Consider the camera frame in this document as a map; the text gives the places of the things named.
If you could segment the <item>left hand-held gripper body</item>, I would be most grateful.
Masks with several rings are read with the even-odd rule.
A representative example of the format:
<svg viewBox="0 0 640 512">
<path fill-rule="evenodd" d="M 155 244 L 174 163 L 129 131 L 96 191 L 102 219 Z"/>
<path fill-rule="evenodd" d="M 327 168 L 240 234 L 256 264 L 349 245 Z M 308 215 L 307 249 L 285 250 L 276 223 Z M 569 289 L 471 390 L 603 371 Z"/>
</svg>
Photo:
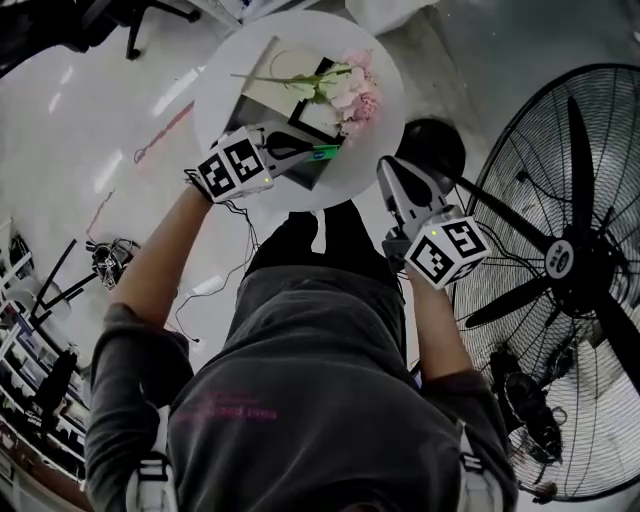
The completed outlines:
<svg viewBox="0 0 640 512">
<path fill-rule="evenodd" d="M 184 174 L 211 203 L 268 190 L 313 152 L 314 143 L 280 121 L 245 125 L 221 136 L 204 160 Z"/>
</svg>

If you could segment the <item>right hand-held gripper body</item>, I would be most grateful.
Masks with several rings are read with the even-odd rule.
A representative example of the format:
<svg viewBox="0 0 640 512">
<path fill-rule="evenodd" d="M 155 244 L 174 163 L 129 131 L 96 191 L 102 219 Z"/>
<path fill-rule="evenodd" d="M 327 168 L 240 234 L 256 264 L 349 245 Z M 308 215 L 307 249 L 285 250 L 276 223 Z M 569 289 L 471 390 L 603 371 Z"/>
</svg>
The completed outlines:
<svg viewBox="0 0 640 512">
<path fill-rule="evenodd" d="M 448 203 L 431 176 L 418 169 L 380 169 L 378 183 L 396 222 L 382 242 L 395 273 L 411 267 L 442 289 L 470 275 L 491 255 L 474 219 Z"/>
</svg>

